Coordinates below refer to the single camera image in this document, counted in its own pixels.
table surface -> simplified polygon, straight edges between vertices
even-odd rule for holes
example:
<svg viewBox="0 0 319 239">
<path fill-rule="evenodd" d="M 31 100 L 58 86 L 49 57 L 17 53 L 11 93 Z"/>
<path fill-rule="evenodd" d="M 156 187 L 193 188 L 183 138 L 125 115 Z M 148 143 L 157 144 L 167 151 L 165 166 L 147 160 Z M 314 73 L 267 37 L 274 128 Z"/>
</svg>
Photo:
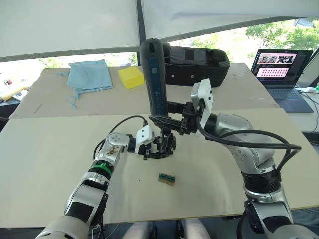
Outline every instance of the table surface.
<svg viewBox="0 0 319 239">
<path fill-rule="evenodd" d="M 118 75 L 118 70 L 123 68 L 109 67 L 113 88 L 81 94 L 81 99 L 76 102 L 77 109 L 67 102 L 67 98 L 73 95 L 73 89 L 66 85 L 68 76 L 56 75 L 66 73 L 70 68 L 44 69 L 10 118 L 148 114 L 146 85 L 126 89 Z M 191 101 L 191 89 L 167 85 L 167 100 Z M 232 63 L 224 82 L 212 90 L 214 110 L 279 107 L 244 63 Z"/>
<path fill-rule="evenodd" d="M 319 94 L 307 93 L 310 98 L 319 103 Z M 314 111 L 313 113 L 288 113 L 289 117 L 295 122 L 298 128 L 303 132 L 313 131 L 316 127 L 316 122 L 318 122 L 316 132 L 319 131 L 319 119 L 317 118 L 318 113 L 316 111 L 315 104 L 309 100 L 307 97 L 303 96 L 305 101 Z"/>
<path fill-rule="evenodd" d="M 283 168 L 285 192 L 291 208 L 319 205 L 318 155 L 283 109 L 222 112 L 302 146 Z M 124 117 L 11 119 L 0 134 L 0 227 L 44 227 L 62 215 L 65 200 L 91 165 L 95 145 Z M 141 127 L 141 120 L 132 119 L 118 131 L 135 134 Z M 230 152 L 203 137 L 175 136 L 176 151 L 168 158 L 122 154 L 108 190 L 105 223 L 243 212 L 243 180 Z M 276 151 L 277 165 L 283 155 Z M 159 182 L 160 172 L 176 176 L 175 185 Z"/>
</svg>

light blue cloth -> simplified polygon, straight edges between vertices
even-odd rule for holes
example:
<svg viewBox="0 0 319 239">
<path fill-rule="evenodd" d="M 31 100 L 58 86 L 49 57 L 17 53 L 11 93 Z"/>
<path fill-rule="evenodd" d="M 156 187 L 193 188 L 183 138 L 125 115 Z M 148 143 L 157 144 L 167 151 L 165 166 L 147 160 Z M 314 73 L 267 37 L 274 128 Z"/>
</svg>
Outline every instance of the light blue cloth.
<svg viewBox="0 0 319 239">
<path fill-rule="evenodd" d="M 104 60 L 83 61 L 71 64 L 67 81 L 68 86 L 74 89 L 74 96 L 69 96 L 67 101 L 76 108 L 75 102 L 80 94 L 110 89 L 113 87 L 109 70 Z"/>
</svg>

black carrying case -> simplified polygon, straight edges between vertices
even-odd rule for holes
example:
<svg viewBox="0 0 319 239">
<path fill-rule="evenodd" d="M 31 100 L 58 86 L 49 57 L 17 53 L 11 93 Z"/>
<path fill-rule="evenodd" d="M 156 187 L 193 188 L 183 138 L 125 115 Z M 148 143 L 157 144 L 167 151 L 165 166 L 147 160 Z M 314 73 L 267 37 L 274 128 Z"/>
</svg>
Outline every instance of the black carrying case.
<svg viewBox="0 0 319 239">
<path fill-rule="evenodd" d="M 217 49 L 190 48 L 163 44 L 165 81 L 169 85 L 193 86 L 210 79 L 212 87 L 223 82 L 230 62 L 226 53 Z"/>
</svg>

